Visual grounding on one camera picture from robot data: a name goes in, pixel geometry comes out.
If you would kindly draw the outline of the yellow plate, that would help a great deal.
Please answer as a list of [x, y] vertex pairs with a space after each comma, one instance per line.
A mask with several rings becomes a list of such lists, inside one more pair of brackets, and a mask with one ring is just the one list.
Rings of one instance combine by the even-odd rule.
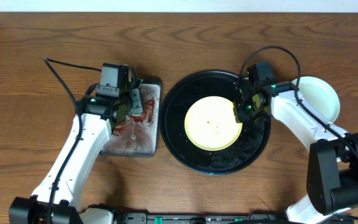
[[242, 131], [242, 123], [234, 116], [233, 102], [221, 96], [208, 96], [192, 104], [184, 126], [188, 139], [206, 151], [229, 147]]

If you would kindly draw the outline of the light blue plate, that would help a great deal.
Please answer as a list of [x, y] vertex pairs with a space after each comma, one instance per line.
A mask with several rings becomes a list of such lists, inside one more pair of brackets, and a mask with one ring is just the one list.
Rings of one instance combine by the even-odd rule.
[[317, 77], [301, 77], [299, 90], [306, 101], [330, 122], [335, 122], [340, 113], [340, 101], [334, 88]]

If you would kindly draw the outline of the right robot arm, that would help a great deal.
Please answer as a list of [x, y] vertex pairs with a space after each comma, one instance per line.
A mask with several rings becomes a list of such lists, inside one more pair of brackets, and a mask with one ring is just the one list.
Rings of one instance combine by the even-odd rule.
[[307, 194], [286, 209], [291, 223], [354, 220], [346, 211], [358, 207], [358, 133], [329, 122], [303, 97], [297, 83], [276, 78], [240, 78], [234, 101], [236, 121], [257, 118], [282, 122], [309, 152]]

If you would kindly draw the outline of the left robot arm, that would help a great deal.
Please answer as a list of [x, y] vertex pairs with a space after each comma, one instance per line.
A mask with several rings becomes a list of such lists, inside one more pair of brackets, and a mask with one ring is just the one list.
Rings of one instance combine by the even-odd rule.
[[16, 197], [10, 223], [114, 223], [114, 211], [102, 205], [80, 210], [80, 200], [94, 162], [117, 123], [141, 113], [134, 68], [104, 63], [101, 80], [80, 100], [70, 134], [47, 176], [29, 198]]

